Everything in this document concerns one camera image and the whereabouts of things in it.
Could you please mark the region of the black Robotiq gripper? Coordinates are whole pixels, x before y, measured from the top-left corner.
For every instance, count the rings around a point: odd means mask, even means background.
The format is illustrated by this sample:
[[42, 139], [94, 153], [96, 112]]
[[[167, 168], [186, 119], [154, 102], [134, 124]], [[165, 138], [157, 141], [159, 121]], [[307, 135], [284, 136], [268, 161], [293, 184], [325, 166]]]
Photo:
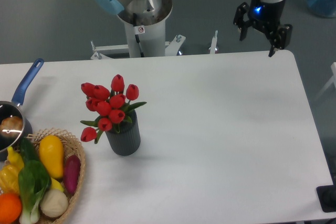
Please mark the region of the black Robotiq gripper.
[[[270, 36], [270, 51], [268, 57], [272, 57], [276, 51], [285, 49], [291, 40], [292, 25], [280, 25], [280, 18], [285, 6], [285, 0], [276, 3], [266, 3], [261, 0], [251, 0], [251, 5], [246, 2], [240, 4], [233, 19], [233, 24], [240, 31], [239, 40], [243, 41], [247, 36], [248, 28], [252, 27], [267, 37]], [[248, 13], [248, 21], [244, 21], [244, 15]]]

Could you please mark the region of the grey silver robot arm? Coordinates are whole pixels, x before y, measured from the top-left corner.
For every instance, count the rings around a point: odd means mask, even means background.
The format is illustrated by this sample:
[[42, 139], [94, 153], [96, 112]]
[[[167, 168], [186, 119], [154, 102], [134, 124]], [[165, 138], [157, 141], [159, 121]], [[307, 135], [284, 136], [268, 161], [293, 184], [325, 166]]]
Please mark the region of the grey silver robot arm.
[[[124, 23], [131, 58], [177, 56], [185, 41], [176, 35], [165, 41], [165, 21], [172, 11], [172, 0], [94, 0], [105, 12], [116, 15]], [[248, 28], [263, 33], [270, 42], [268, 56], [285, 49], [292, 33], [290, 24], [280, 18], [286, 0], [251, 0], [243, 2], [235, 12], [233, 23], [244, 40]]]

